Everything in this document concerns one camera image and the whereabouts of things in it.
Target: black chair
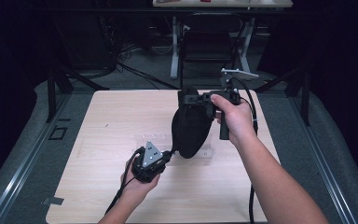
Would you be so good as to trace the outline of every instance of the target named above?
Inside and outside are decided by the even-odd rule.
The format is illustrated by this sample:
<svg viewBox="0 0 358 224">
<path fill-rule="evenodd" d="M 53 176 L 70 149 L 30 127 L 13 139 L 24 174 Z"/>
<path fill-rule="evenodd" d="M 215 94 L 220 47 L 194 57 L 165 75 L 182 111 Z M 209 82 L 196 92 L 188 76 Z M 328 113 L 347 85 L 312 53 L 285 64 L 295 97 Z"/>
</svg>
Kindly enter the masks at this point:
<svg viewBox="0 0 358 224">
<path fill-rule="evenodd" d="M 233 13 L 194 13 L 180 22 L 179 77 L 185 63 L 231 63 L 234 69 L 245 22 Z"/>
</svg>

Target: gray floor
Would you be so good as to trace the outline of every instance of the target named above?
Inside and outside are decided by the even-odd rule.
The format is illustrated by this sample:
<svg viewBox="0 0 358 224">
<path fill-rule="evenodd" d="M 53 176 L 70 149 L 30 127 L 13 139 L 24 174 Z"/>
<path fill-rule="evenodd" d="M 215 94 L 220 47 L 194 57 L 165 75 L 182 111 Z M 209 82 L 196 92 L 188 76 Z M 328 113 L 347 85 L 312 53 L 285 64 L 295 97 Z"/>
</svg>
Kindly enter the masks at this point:
<svg viewBox="0 0 358 224">
<path fill-rule="evenodd" d="M 263 85 L 264 80 L 274 78 L 273 75 L 255 71 L 266 41 L 264 38 L 254 38 L 248 53 L 251 71 L 261 76 L 258 80 L 247 82 L 251 89 Z M 178 80 L 169 77 L 170 54 L 135 50 L 123 63 L 178 86 Z M 187 77 L 194 77 L 197 73 L 197 66 L 186 69 Z M 167 89 L 160 84 L 154 86 L 128 71 L 121 71 L 120 67 L 113 74 L 93 81 L 111 90 Z M 216 80 L 205 78 L 187 79 L 186 82 L 195 86 L 207 84 L 208 87 L 217 83 Z M 72 83 L 76 88 L 72 95 L 62 95 L 57 91 L 60 110 L 49 125 L 44 122 L 48 117 L 47 85 L 42 83 L 35 89 L 38 101 L 34 113 L 0 172 L 0 222 L 46 223 L 48 205 L 42 202 L 54 196 L 92 97 L 89 87 L 74 79 Z M 266 93 L 258 94 L 282 166 L 310 193 L 331 223 L 345 223 L 348 213 L 337 210 L 337 203 L 342 202 L 347 204 L 353 215 L 346 223 L 353 223 L 354 220 L 358 223 L 358 170 L 339 129 L 314 95 L 310 97 L 311 126 L 305 127 L 298 117 L 299 98 L 286 98 L 282 92 L 285 86 L 285 83 L 281 83 Z M 48 140 L 56 126 L 67 128 L 64 138 Z M 310 132 L 336 184 L 324 179 L 324 171 L 315 161 L 315 143 L 310 138 Z M 31 163 L 29 172 L 20 172 L 19 168 L 24 168 L 25 161 L 30 158 L 34 163 Z M 19 176 L 22 182 L 16 182 Z M 8 188 L 10 181 L 18 187 L 16 190 Z M 345 201 L 335 199 L 332 194 L 331 189 L 337 187 Z"/>
</svg>

